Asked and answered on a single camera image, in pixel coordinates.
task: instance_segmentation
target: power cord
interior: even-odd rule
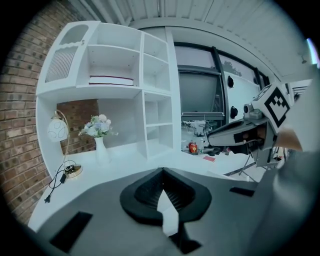
[[[61,173],[61,172],[63,172],[63,171],[65,170],[65,169],[60,170],[60,168],[61,168],[63,165],[64,165],[64,163],[60,165],[60,167],[58,168],[57,173],[55,174],[55,176],[53,177],[53,179],[50,181],[50,183],[49,183],[49,185],[48,185],[49,188],[52,189],[52,190],[51,190],[50,194],[44,199],[44,202],[45,202],[45,203],[50,203],[50,198],[51,198],[51,194],[53,193],[53,191],[54,191],[57,187],[59,187],[61,184],[65,183],[65,181],[66,181],[67,176],[66,176],[65,173],[63,173],[62,176],[61,176],[61,178],[60,178],[60,184],[56,186],[58,174]]]

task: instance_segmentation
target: vase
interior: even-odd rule
[[[104,138],[94,138],[95,140],[95,158],[99,166],[107,166],[110,164],[111,159],[109,153],[104,145]]]

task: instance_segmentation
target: white flower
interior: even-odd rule
[[[98,131],[94,128],[94,127],[90,127],[87,131],[86,134],[94,137],[94,136],[98,136]]]
[[[103,123],[101,123],[100,131],[105,133],[105,132],[109,131],[109,128],[110,128],[110,126],[107,123],[103,122]]]
[[[100,115],[98,116],[98,118],[99,118],[99,121],[100,121],[100,122],[106,122],[106,121],[107,121],[107,117],[106,117],[104,114],[100,114]]]

